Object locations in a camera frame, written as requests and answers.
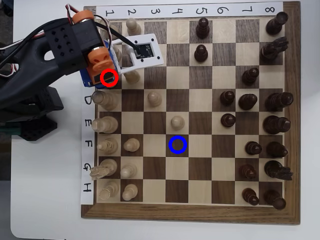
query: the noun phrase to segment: chessboard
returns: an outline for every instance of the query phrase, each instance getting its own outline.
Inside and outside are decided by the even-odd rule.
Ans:
[[[103,91],[117,96],[118,104],[111,111],[94,105],[94,118],[114,117],[118,122],[112,134],[94,134],[94,166],[113,159],[117,170],[93,183],[93,204],[81,205],[83,218],[140,219],[171,221],[205,221],[264,224],[300,223],[300,3],[284,2],[283,11],[289,15],[281,32],[271,36],[266,24],[273,16],[207,17],[209,35],[196,35],[199,17],[136,19],[141,34],[155,34],[164,64],[138,69],[140,80],[130,84],[124,75],[117,85]],[[119,33],[127,36],[126,19],[110,20]],[[273,62],[260,58],[260,49],[279,37],[286,36],[288,49]],[[199,44],[208,51],[204,62],[194,57]],[[131,67],[125,44],[116,45],[121,52],[119,65]],[[257,68],[259,76],[252,85],[242,81],[245,71]],[[229,106],[220,101],[225,91],[233,91],[235,100]],[[150,106],[148,94],[161,95],[159,106]],[[294,102],[281,111],[269,112],[265,101],[270,94],[289,92]],[[255,94],[257,103],[250,110],[239,107],[239,98]],[[236,121],[224,127],[221,117],[232,114]],[[275,115],[291,121],[285,133],[268,134],[263,128],[266,117]],[[175,116],[184,119],[184,127],[173,129]],[[186,150],[173,153],[169,141],[174,136],[186,140]],[[112,154],[97,150],[97,144],[113,138],[118,149]],[[137,151],[124,149],[124,143],[135,138]],[[249,155],[249,141],[262,147],[259,155]],[[293,172],[292,181],[271,178],[264,166],[274,160],[266,152],[270,142],[288,149],[288,155],[276,158]],[[179,139],[172,143],[176,150],[184,146]],[[133,164],[136,174],[122,179],[123,166]],[[255,178],[243,178],[239,168],[251,165]],[[107,200],[100,197],[110,182],[119,186],[117,194]],[[125,201],[122,194],[129,184],[137,186],[136,197]],[[251,188],[259,204],[244,201],[242,192]],[[268,190],[275,190],[286,200],[283,210],[276,210],[264,200]]]

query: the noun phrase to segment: red circle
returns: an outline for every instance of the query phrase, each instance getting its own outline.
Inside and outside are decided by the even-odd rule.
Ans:
[[[106,73],[113,73],[114,75],[114,80],[112,82],[109,82],[107,83],[105,80],[104,80],[104,76]],[[107,88],[112,88],[114,87],[117,83],[118,83],[118,80],[119,80],[119,74],[117,73],[116,70],[114,69],[111,69],[111,68],[107,68],[105,70],[103,70],[100,74],[100,82],[106,86]]]

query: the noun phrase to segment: board frame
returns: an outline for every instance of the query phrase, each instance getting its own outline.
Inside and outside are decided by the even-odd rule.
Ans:
[[[88,219],[192,221],[258,224],[300,224],[300,166],[301,166],[301,11],[300,2],[283,2],[283,11],[290,17],[285,25],[289,48],[285,52],[285,89],[293,94],[294,102],[285,108],[284,115],[291,121],[290,131],[284,134],[289,151],[285,165],[294,173],[292,181],[285,181],[286,208],[273,207],[123,204],[97,203],[81,205],[81,217]]]

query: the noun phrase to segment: blue circle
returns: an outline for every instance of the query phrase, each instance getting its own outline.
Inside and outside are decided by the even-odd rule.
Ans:
[[[175,150],[174,147],[172,146],[172,143],[174,142],[174,140],[180,139],[183,142],[183,147],[180,150]],[[174,154],[182,154],[185,152],[185,150],[187,149],[188,143],[186,141],[186,139],[183,136],[173,136],[172,138],[170,138],[170,141],[168,143],[169,149],[172,153]]]

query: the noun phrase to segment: white table surface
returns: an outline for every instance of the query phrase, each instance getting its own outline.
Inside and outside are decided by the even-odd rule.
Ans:
[[[14,40],[41,24],[66,17],[66,3],[119,5],[110,0],[15,0]],[[121,4],[244,2],[226,0],[122,0]],[[253,225],[81,219],[81,87],[79,73],[57,88],[64,110],[51,113],[58,129],[32,143],[12,140],[11,230],[19,238],[51,240],[237,239],[301,240],[319,237],[320,1],[301,1],[301,225]]]

